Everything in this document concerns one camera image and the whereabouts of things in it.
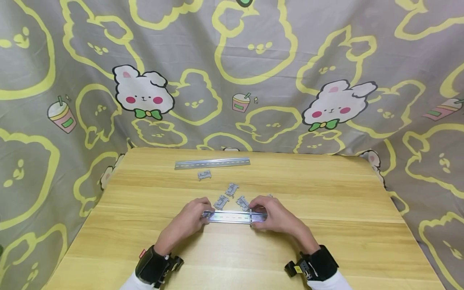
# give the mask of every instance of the hand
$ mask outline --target hand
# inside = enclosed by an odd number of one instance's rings
[[[154,247],[155,252],[161,256],[169,254],[180,241],[199,231],[203,225],[209,224],[207,218],[201,217],[204,211],[214,211],[206,197],[187,203],[160,233]]]
[[[254,222],[252,227],[258,230],[283,232],[297,239],[305,254],[313,254],[321,247],[311,230],[294,214],[286,209],[278,199],[269,196],[258,196],[250,202],[250,208],[257,212],[267,212],[266,221]]]

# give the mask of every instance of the person's right hand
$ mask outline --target person's right hand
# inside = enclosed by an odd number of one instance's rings
[[[251,224],[255,229],[289,234],[299,241],[305,254],[311,255],[320,249],[311,230],[278,199],[260,195],[250,202],[250,208],[257,212],[267,212],[266,221]]]

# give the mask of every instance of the green bow tie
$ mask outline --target green bow tie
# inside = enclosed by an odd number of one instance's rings
[[[160,110],[152,110],[152,111],[144,111],[141,109],[135,109],[135,116],[139,119],[143,119],[145,117],[153,117],[156,120],[162,120],[163,117],[161,116]]]
[[[331,130],[331,129],[337,127],[338,121],[339,121],[339,119],[334,119],[334,120],[330,120],[328,122],[313,123],[311,125],[311,128],[309,128],[308,131],[312,132],[312,131],[316,131],[319,128],[324,128],[324,127]]]

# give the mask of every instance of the gray terminal block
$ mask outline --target gray terminal block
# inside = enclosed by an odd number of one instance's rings
[[[226,205],[226,203],[227,203],[228,201],[229,201],[229,199],[227,198],[227,196],[221,195],[221,196],[219,196],[218,201],[216,201],[216,202],[214,203],[214,207],[215,207],[217,210],[222,211],[222,208]]]
[[[240,196],[236,203],[242,207],[242,211],[247,212],[250,210],[250,204],[246,201],[245,196]]]
[[[238,184],[229,183],[229,188],[226,190],[226,194],[228,196],[232,196],[233,198],[233,195],[235,194],[235,191],[237,190],[237,188],[238,188]]]
[[[211,171],[210,170],[198,172],[198,181],[200,181],[202,179],[205,179],[205,178],[211,178]]]

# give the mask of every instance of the pink cheek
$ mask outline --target pink cheek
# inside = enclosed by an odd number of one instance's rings
[[[322,112],[321,111],[316,111],[313,113],[313,118],[319,118],[320,116],[322,116]]]
[[[133,103],[135,103],[135,98],[134,97],[127,97],[126,102],[128,102],[129,104],[133,104]]]
[[[153,102],[155,104],[161,104],[163,102],[163,98],[162,97],[154,97]]]
[[[346,113],[348,113],[349,111],[351,111],[351,109],[348,108],[348,107],[346,107],[346,108],[343,108],[343,109],[340,110],[340,114],[346,114]]]

